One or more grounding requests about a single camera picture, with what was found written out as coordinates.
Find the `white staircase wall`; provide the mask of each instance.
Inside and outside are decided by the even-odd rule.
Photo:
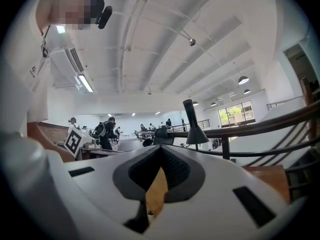
[[[299,110],[305,106],[305,102],[303,101],[302,97],[296,98],[290,102],[278,105],[274,108],[272,108],[260,121],[265,121],[269,119],[273,119],[276,117],[283,116],[285,114],[294,112],[296,110]],[[298,132],[300,127],[302,126],[303,123],[300,123],[298,127],[291,133],[289,139],[294,136],[295,133]],[[234,139],[233,141],[230,142],[230,152],[260,152],[260,151],[267,151],[272,149],[278,142],[281,140],[287,133],[290,131],[292,126],[276,130],[276,131],[271,131],[271,132],[266,132],[262,134],[257,134],[257,135],[251,135],[251,136],[243,136],[243,137],[238,137]],[[296,138],[296,140],[291,144],[294,145],[296,144],[299,139],[303,136],[305,133],[305,129],[299,134],[299,136]],[[286,140],[280,147],[285,146],[285,144],[289,140]],[[300,149],[297,151],[292,152],[287,158],[285,158],[283,161],[281,161],[279,164],[282,164],[285,168],[289,167],[292,165],[299,157],[301,157],[307,150],[308,148]],[[214,150],[215,152],[222,152],[222,147],[220,146],[219,148]],[[236,158],[236,163],[240,166],[244,166],[254,160],[256,160],[258,157],[232,157]],[[263,161],[266,161],[268,158],[263,158],[261,161],[259,161],[255,166],[261,164]]]

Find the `black pendant lamp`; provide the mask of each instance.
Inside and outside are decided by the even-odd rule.
[[[249,81],[249,78],[248,77],[246,77],[246,76],[241,76],[240,78],[239,78],[239,85],[243,85],[244,83],[246,83],[246,82],[248,82]]]

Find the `green trees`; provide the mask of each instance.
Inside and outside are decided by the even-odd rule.
[[[237,106],[233,106],[230,110],[229,110],[229,115],[234,115],[234,114],[241,114],[241,108],[238,108]]]
[[[228,116],[231,116],[231,115],[241,115],[242,114],[242,109],[241,108],[238,108],[237,106],[233,106],[227,113],[226,109],[221,109],[218,111],[219,112],[219,116],[220,116],[220,119],[221,119],[221,123],[224,122],[224,123],[229,123],[229,120],[228,120]]]

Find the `glass window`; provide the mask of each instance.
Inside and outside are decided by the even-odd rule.
[[[218,110],[221,128],[255,123],[251,100]]]
[[[224,109],[220,109],[220,110],[218,110],[218,113],[219,113],[221,126],[229,126],[227,110],[225,108]]]

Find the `backpack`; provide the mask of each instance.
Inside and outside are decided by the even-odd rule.
[[[107,123],[109,123],[110,121],[104,121],[104,122],[100,122],[99,125],[94,128],[94,131],[92,133],[92,135],[95,135],[96,137],[104,137],[107,133],[106,127],[105,125]]]

